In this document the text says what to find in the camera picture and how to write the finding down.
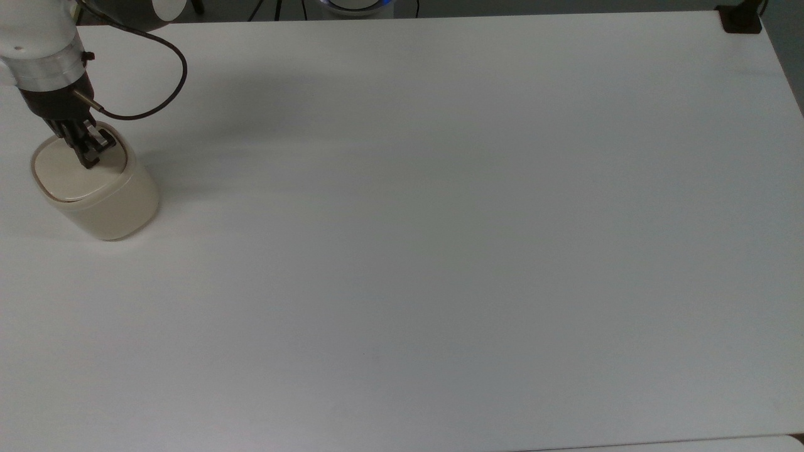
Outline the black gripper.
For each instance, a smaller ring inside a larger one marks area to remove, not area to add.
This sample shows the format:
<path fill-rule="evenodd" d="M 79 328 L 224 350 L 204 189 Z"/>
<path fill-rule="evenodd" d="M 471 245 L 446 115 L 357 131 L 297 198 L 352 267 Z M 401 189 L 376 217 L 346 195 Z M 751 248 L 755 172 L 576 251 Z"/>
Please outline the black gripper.
<path fill-rule="evenodd" d="M 117 146 L 117 138 L 112 132 L 97 126 L 91 108 L 73 94 L 75 90 L 86 97 L 94 97 L 89 80 L 78 80 L 62 89 L 47 92 L 19 91 L 29 109 L 66 141 L 84 168 L 91 169 L 99 162 L 100 154 Z"/>

